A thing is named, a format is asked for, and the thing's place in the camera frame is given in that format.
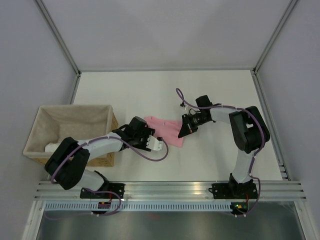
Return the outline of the pink t shirt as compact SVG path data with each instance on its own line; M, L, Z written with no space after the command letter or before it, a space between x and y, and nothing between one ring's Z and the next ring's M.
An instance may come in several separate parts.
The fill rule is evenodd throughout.
M149 128L155 129L155 136L161 137L164 141L174 147L181 148L183 146L184 138L179 138L182 127L182 121L180 120L165 120L156 118L154 116L144 117Z

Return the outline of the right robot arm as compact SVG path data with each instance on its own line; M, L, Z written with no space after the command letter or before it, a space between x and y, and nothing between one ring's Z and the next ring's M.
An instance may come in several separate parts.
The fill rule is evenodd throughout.
M182 126L178 137L184 138L197 132L199 126L209 122L223 122L231 127L233 140L238 148L236 164L230 174L228 192L235 198L241 197L247 190L246 183L253 180L252 168L257 154L270 140L270 132L256 106L247 108L212 104L207 95L196 99L196 106L186 102L179 94L183 106L189 106L194 113L181 116Z

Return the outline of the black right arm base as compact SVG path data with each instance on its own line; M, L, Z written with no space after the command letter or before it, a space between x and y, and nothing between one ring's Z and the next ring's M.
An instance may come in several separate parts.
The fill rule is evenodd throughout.
M208 191L214 199L246 200L257 199L258 190L253 182L248 183L213 183Z

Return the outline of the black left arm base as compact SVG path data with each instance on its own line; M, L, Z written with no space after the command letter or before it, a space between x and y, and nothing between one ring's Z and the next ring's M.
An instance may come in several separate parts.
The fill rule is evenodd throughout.
M82 188L80 191L81 199L122 199L125 193L124 183L108 182L104 183L98 190Z

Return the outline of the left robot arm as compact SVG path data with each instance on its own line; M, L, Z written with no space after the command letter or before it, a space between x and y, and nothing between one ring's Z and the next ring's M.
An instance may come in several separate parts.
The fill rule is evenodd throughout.
M51 176L51 181L64 190L78 186L91 189L98 198L104 198L109 193L109 185L105 183L107 180L100 173L87 170L88 162L130 147L150 152L148 141L155 132L144 119L136 116L129 124L103 136L88 140L67 137L51 155L44 169Z

